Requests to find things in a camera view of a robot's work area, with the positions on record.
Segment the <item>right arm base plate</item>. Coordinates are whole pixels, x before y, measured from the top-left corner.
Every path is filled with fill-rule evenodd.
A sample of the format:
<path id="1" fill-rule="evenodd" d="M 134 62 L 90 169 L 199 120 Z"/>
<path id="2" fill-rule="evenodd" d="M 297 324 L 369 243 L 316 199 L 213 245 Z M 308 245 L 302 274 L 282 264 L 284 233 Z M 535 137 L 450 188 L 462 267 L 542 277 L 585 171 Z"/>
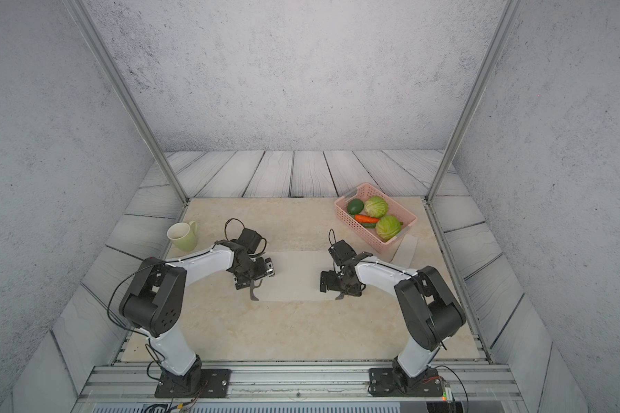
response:
<path id="1" fill-rule="evenodd" d="M 411 378 L 398 368 L 370 368 L 368 393 L 373 397 L 439 398 L 445 396 L 444 381 L 434 368 Z"/>

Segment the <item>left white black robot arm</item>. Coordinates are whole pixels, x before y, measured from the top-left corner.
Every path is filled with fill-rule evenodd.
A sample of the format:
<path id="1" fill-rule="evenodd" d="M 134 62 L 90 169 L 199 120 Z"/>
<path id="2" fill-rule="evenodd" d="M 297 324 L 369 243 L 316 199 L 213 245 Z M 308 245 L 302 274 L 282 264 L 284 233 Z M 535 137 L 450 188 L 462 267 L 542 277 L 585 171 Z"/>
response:
<path id="1" fill-rule="evenodd" d="M 270 258 L 253 257 L 240 244 L 220 241 L 170 261 L 147 259 L 122 297 L 120 315 L 146 337 L 153 359 L 173 376 L 183 377 L 201 364 L 178 326 L 185 289 L 219 272 L 232 274 L 237 290 L 253 288 L 258 280 L 275 275 Z"/>

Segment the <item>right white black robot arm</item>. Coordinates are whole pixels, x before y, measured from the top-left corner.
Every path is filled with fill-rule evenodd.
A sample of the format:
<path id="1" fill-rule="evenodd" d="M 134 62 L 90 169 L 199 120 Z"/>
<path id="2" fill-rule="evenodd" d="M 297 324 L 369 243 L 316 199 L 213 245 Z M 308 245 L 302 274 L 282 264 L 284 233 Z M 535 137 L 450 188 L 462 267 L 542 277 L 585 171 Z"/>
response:
<path id="1" fill-rule="evenodd" d="M 393 366 L 406 380 L 425 375 L 444 341 L 467 322 L 458 299 L 432 266 L 401 268 L 362 253 L 344 262 L 339 271 L 320 273 L 322 293 L 359 297 L 365 287 L 376 287 L 398 300 L 409 339 Z"/>

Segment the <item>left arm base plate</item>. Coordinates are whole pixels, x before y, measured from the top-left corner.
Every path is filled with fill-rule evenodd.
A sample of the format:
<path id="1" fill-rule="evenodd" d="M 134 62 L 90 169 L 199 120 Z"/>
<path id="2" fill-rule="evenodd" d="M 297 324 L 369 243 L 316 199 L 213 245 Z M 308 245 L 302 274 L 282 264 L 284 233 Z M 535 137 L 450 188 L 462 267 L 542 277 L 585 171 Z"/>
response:
<path id="1" fill-rule="evenodd" d="M 155 399 L 225 399 L 230 369 L 191 369 L 184 376 L 164 370 L 154 392 Z"/>

